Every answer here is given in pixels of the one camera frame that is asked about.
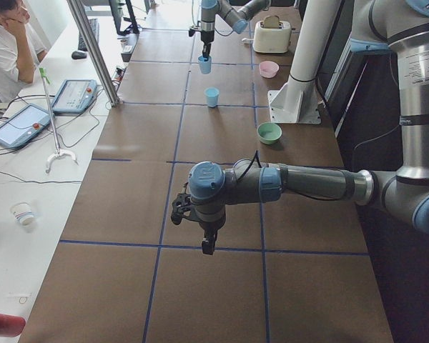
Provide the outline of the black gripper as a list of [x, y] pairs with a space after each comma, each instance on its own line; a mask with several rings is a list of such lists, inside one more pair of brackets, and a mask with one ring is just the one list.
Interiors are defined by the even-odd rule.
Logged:
[[213, 213], [204, 213], [196, 211], [199, 218], [199, 225], [204, 229], [204, 237], [201, 247], [203, 254], [214, 254], [217, 241], [217, 231], [221, 229], [226, 222], [225, 209], [220, 209]]
[[201, 31], [201, 40], [203, 42], [202, 56], [204, 59], [208, 59], [211, 51], [211, 43], [215, 39], [215, 31]]

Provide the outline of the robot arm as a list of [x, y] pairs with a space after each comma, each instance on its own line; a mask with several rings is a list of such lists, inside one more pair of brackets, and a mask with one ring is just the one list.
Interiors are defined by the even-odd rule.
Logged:
[[248, 1], [240, 9], [235, 9], [228, 1], [203, 0], [200, 20], [194, 30], [198, 30], [203, 43], [202, 56], [208, 60], [212, 42], [215, 39], [215, 20], [220, 17], [233, 32], [241, 34], [248, 22], [259, 12], [269, 9], [271, 1]]
[[171, 219], [174, 224], [197, 222], [204, 229], [205, 254], [215, 250], [226, 206], [273, 202], [285, 192], [371, 204], [429, 234], [429, 1], [356, 1], [350, 48], [397, 55], [402, 166], [394, 172], [348, 172], [272, 164], [257, 157], [229, 169], [198, 163], [173, 201]]

